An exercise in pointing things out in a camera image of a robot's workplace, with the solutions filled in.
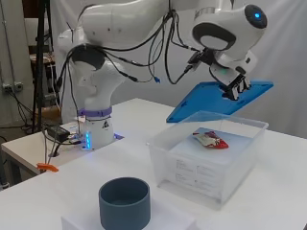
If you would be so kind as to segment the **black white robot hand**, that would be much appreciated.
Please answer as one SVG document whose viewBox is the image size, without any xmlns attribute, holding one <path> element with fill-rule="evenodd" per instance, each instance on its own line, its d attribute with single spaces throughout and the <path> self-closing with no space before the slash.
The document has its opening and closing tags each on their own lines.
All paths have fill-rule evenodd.
<svg viewBox="0 0 307 230">
<path fill-rule="evenodd" d="M 213 63 L 209 67 L 209 73 L 220 85 L 223 96 L 232 101 L 238 101 L 240 94 L 251 88 L 249 78 L 231 68 Z"/>
</svg>

